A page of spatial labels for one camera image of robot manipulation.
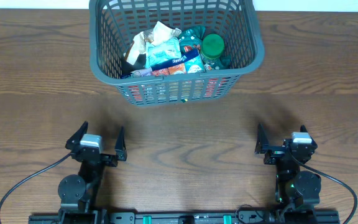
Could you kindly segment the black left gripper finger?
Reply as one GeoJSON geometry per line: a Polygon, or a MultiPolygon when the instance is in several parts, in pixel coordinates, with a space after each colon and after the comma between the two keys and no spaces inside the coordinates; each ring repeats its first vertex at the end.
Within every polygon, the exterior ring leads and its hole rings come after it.
{"type": "Polygon", "coordinates": [[[126,144],[124,139],[125,130],[122,126],[120,128],[120,132],[118,134],[116,144],[114,146],[114,150],[116,152],[116,158],[118,161],[126,161],[127,160],[127,150],[126,150],[126,144]]]}
{"type": "Polygon", "coordinates": [[[87,133],[88,122],[85,121],[81,127],[67,140],[65,148],[70,151],[78,151],[80,148],[80,141],[82,137],[87,133]]]}

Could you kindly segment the Kleenex tissue multipack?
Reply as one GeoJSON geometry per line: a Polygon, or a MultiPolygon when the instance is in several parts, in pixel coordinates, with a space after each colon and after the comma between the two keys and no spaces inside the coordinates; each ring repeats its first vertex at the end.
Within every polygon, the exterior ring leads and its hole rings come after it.
{"type": "Polygon", "coordinates": [[[139,77],[159,77],[167,75],[180,75],[184,73],[205,72],[201,55],[197,49],[184,53],[182,57],[171,59],[166,62],[153,65],[150,68],[134,70],[128,74],[121,75],[121,79],[139,77]]]}

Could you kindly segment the green lid jar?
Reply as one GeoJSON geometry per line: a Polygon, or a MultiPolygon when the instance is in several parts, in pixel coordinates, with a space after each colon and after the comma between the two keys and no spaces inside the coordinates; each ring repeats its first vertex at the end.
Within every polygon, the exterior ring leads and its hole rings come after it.
{"type": "Polygon", "coordinates": [[[219,59],[225,49],[223,38],[217,34],[207,35],[201,43],[201,57],[205,63],[219,59]]]}

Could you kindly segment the mint green wipes packet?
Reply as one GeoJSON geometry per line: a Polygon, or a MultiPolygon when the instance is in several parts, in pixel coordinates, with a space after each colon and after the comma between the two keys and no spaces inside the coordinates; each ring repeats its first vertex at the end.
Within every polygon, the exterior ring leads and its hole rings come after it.
{"type": "Polygon", "coordinates": [[[176,37],[159,44],[146,43],[145,68],[181,57],[179,40],[176,37]]]}

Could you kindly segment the grey plastic basket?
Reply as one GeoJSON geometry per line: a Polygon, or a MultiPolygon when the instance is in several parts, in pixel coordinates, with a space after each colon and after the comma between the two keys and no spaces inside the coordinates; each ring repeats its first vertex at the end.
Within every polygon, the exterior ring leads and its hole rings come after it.
{"type": "Polygon", "coordinates": [[[94,76],[115,86],[136,106],[209,100],[224,96],[247,73],[263,62],[265,50],[251,0],[95,0],[89,2],[90,68],[94,76]],[[186,30],[205,26],[220,35],[223,54],[231,63],[225,70],[126,78],[124,61],[136,34],[162,22],[186,30]]]}

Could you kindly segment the green Nescafe coffee bag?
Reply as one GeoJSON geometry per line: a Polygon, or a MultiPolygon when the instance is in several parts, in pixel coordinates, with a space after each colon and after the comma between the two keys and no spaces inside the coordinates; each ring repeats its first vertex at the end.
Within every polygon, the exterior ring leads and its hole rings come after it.
{"type": "MultiPolygon", "coordinates": [[[[205,26],[194,26],[183,31],[178,36],[181,52],[187,53],[193,49],[197,49],[201,55],[201,43],[207,35],[209,34],[206,34],[205,26]]],[[[231,57],[224,56],[222,54],[221,57],[214,62],[205,63],[203,61],[203,64],[205,69],[207,70],[224,70],[229,68],[231,64],[231,57]]]]}

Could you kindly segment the beige paper snack bag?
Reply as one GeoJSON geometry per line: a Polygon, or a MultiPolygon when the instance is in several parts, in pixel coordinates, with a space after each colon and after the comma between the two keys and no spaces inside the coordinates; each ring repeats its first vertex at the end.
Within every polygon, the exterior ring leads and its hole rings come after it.
{"type": "Polygon", "coordinates": [[[146,53],[146,43],[158,46],[173,37],[178,37],[182,31],[178,28],[170,28],[158,21],[152,29],[142,31],[135,35],[129,50],[124,53],[126,62],[134,65],[138,56],[146,53]]]}

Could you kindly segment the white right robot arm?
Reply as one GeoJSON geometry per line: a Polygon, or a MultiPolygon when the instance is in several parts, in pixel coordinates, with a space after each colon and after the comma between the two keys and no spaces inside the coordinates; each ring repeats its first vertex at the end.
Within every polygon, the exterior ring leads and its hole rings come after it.
{"type": "Polygon", "coordinates": [[[264,155],[264,164],[276,167],[275,199],[279,205],[271,217],[280,223],[317,223],[314,206],[319,204],[321,177],[300,167],[311,159],[317,144],[306,128],[293,132],[280,146],[269,144],[262,124],[258,124],[256,154],[264,155]]]}

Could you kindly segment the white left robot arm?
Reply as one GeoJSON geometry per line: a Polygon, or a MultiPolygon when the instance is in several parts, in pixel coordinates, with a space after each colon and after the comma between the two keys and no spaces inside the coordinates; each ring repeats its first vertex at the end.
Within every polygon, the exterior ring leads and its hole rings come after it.
{"type": "Polygon", "coordinates": [[[95,203],[104,168],[117,167],[119,161],[127,160],[124,128],[119,131],[114,154],[105,154],[102,137],[88,134],[87,130],[85,121],[65,145],[71,158],[81,166],[77,174],[68,175],[59,183],[59,223],[109,223],[107,210],[96,208],[95,203]]]}

